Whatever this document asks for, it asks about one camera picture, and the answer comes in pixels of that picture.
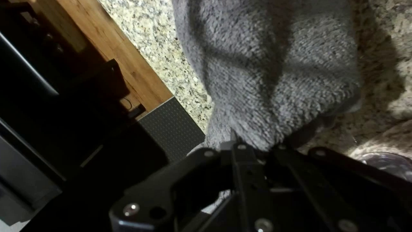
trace gray fabric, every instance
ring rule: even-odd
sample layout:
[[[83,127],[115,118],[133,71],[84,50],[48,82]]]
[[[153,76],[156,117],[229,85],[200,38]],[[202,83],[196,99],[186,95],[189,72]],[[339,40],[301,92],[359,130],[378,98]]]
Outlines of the gray fabric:
[[[359,92],[346,0],[172,0],[177,36],[214,108],[205,145],[232,130],[266,150]]]

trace floor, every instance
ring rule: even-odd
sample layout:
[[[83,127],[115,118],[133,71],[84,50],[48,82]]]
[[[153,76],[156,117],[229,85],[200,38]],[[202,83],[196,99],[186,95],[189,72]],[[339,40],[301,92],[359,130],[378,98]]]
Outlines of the floor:
[[[100,0],[202,130],[212,102],[187,65],[169,0]],[[412,118],[412,1],[351,0],[364,82],[362,108],[338,118],[308,147],[350,153],[386,129]]]

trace wooden furniture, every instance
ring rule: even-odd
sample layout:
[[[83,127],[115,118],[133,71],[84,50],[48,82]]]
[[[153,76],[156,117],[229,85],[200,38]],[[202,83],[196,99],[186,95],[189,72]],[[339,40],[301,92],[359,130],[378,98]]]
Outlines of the wooden furniture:
[[[129,91],[120,99],[127,109],[142,104],[145,112],[150,112],[172,96],[97,0],[26,1],[69,51],[71,65],[79,72],[101,60],[118,63]]]

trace metal bolt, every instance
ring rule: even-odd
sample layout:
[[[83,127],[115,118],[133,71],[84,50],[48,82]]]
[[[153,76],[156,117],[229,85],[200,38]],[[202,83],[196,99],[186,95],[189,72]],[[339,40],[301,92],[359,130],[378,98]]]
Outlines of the metal bolt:
[[[279,149],[285,149],[285,145],[284,144],[279,144],[277,148]]]
[[[238,144],[236,148],[238,149],[247,149],[247,145],[245,144]]]
[[[137,203],[128,203],[123,208],[124,216],[132,216],[136,215],[140,210],[140,206]]]
[[[271,232],[272,230],[272,224],[270,220],[265,218],[259,218],[254,223],[254,228],[257,232]]]
[[[205,150],[204,152],[204,157],[212,157],[214,154],[214,152],[212,152],[212,150]]]
[[[323,149],[317,149],[314,152],[316,156],[325,156],[325,152]]]
[[[343,232],[357,232],[357,225],[347,219],[338,220],[337,225]]]

